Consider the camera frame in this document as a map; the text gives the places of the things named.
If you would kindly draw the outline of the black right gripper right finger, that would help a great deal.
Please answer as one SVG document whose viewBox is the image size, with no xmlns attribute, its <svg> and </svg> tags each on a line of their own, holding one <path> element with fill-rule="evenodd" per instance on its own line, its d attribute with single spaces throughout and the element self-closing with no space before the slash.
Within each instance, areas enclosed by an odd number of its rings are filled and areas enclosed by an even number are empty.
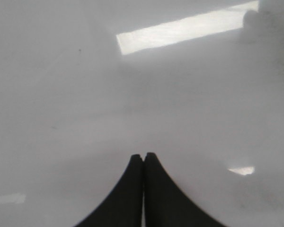
<svg viewBox="0 0 284 227">
<path fill-rule="evenodd" d="M 144 160 L 144 213 L 147 227 L 222 227 L 174 183 L 155 153 Z"/>
</svg>

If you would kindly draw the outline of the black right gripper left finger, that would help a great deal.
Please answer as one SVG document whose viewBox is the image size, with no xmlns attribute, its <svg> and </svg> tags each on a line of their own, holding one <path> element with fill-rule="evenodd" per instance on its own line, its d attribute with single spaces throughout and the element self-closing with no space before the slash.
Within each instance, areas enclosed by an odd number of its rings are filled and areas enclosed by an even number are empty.
<svg viewBox="0 0 284 227">
<path fill-rule="evenodd" d="M 108 196 L 76 226 L 140 227 L 142 224 L 144 163 L 140 155 L 129 163 Z"/>
</svg>

